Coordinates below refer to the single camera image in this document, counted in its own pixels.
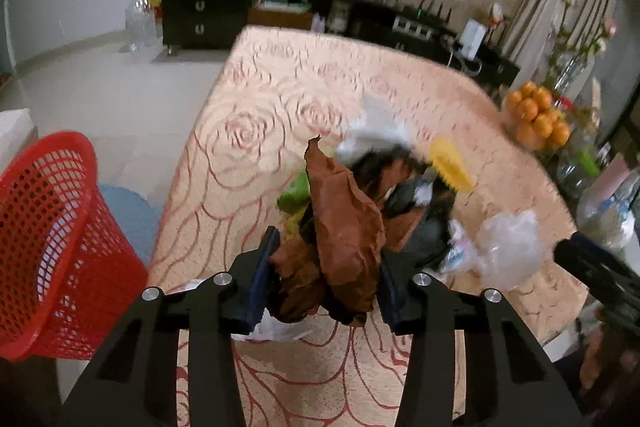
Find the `pink tablecloth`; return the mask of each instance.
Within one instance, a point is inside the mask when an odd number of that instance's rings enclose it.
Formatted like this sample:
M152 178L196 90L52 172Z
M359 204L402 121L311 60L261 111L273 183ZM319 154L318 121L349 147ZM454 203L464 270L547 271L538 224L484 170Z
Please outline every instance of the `pink tablecloth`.
M362 93L388 101L416 142L448 136L478 176L455 216L473 234L487 215L533 208L547 261L508 298L540 341L574 319L586 289L551 261L574 226L532 156L503 134L500 116L459 73L400 52L293 30L246 29L218 77L180 159L150 272L174 291L226 269L279 225L276 197L303 167L306 142L334 147L361 114ZM454 288L478 292L471 276ZM391 426L402 393L410 339L393 337L380 314L352 329L320 313L316 333L294 343L236 343L236 367L251 426ZM178 354L179 424L187 425L186 335ZM459 357L457 381L464 382ZM464 385L455 410L464 409Z

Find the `metal screw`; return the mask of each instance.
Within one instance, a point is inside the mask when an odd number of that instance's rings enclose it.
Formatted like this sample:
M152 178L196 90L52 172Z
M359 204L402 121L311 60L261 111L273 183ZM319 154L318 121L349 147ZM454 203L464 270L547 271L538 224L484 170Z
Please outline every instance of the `metal screw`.
M417 286L428 286L431 284L431 277L424 272L415 274L413 280Z
M213 276L213 282L216 283L218 286L226 286L233 279L234 278L231 277L231 274L229 272L220 272L220 273L216 273Z
M484 298L489 302L500 302L502 300L502 294L498 292L498 290L494 290L493 288L489 288L484 291Z
M145 301L155 301L160 296L160 290L155 287L147 288L142 292L142 298Z

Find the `red mesh waste basket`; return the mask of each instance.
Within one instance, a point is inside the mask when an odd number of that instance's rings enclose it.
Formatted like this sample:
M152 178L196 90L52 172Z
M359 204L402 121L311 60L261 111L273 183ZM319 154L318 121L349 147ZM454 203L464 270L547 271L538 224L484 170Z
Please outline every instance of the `red mesh waste basket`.
M0 357L90 359L146 276L85 136L44 137L0 176Z

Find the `brown paper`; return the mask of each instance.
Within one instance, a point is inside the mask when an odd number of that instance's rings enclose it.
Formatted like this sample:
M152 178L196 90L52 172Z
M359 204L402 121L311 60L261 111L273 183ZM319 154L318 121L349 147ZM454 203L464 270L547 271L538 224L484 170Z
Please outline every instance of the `brown paper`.
M322 274L348 309L368 312L378 285L380 249L385 244L382 214L344 165L309 140L305 153Z
M270 258L281 283L270 312L283 322L302 320L329 289L350 311L371 311L382 246L402 250L424 215L415 208L383 220L372 199L382 207L387 191L413 175L403 159L383 169L369 198L349 169L318 149L318 140L309 140L305 153L317 245L287 235Z
M281 285L280 294L270 302L271 315L286 323L304 319L326 294L316 247L297 235L283 241L269 261L280 276Z

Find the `fruit bowl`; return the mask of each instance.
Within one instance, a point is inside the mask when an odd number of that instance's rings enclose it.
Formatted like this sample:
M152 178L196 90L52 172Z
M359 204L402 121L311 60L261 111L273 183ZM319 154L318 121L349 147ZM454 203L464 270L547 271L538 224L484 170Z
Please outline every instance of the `fruit bowl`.
M511 139L529 152L558 150L571 136L566 115L554 103L551 92L533 82L508 91L501 111Z

